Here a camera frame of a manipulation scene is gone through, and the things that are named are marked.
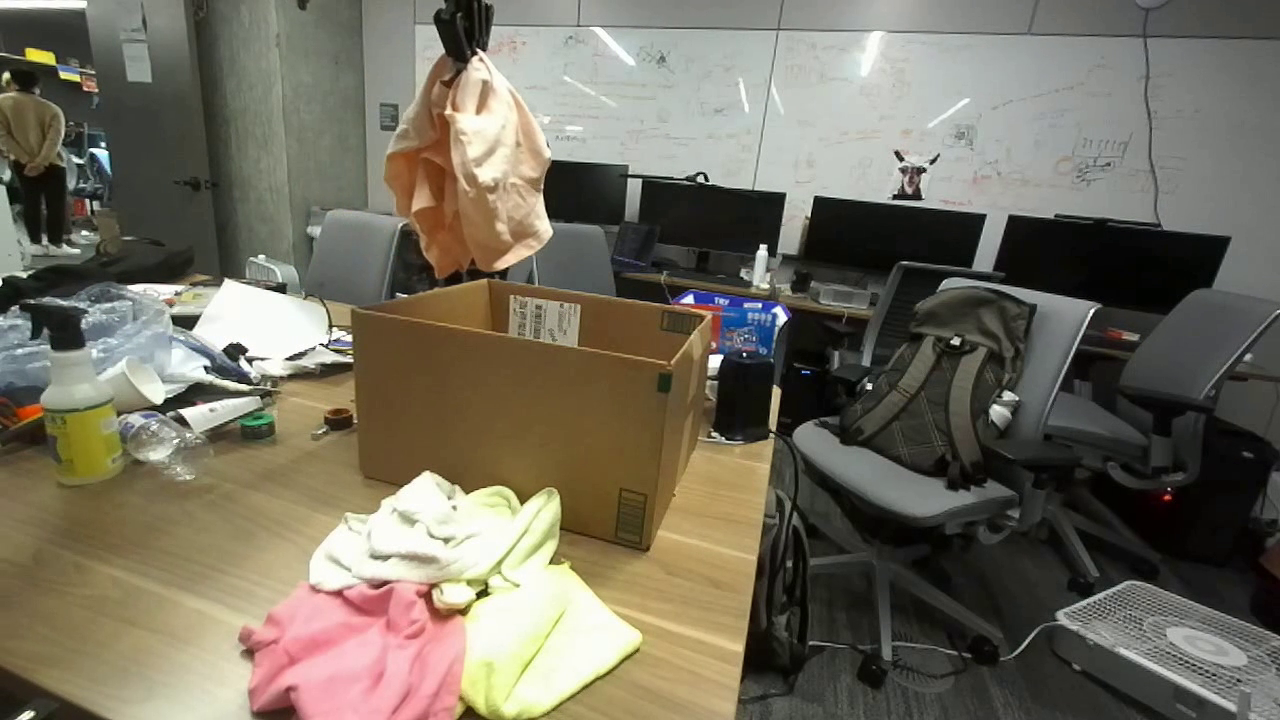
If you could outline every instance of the wooden table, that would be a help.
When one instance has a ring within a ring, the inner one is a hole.
[[[295,584],[340,514],[387,486],[357,436],[312,442],[350,381],[288,386],[272,443],[195,451],[192,486],[127,469],[60,489],[45,451],[0,455],[0,668],[104,718],[247,718],[235,633]],[[737,718],[774,443],[704,442],[653,553],[565,538],[565,559],[645,650],[555,718]]]

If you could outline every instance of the door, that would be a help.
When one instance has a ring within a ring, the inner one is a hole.
[[[192,0],[94,0],[90,43],[116,164],[109,210],[126,236],[219,274]]]

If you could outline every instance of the open cardboard box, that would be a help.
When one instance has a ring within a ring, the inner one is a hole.
[[[704,429],[707,317],[455,286],[357,308],[362,469],[560,489],[565,528],[647,549]]]

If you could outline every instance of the black monitor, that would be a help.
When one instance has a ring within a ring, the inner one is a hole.
[[[630,210],[630,164],[554,162],[547,217],[567,226],[620,226]]]
[[[767,256],[776,256],[784,193],[647,176],[642,190],[642,226],[655,227],[655,243],[673,249],[745,259],[767,243]]]
[[[803,266],[889,275],[898,259],[974,266],[981,214],[816,195],[799,240]]]
[[[1194,289],[1213,289],[1228,243],[1157,226],[1008,217],[998,270],[1008,286],[1164,317]]]

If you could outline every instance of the black bag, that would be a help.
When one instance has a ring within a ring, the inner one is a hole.
[[[1038,304],[998,289],[944,289],[911,308],[908,339],[842,413],[865,443],[949,489],[984,486],[984,447],[1011,425]]]
[[[799,455],[788,447],[788,442],[779,442],[776,451],[788,451],[788,489],[767,489],[749,626],[749,668],[795,675],[810,662],[810,531],[792,497],[799,489]]]

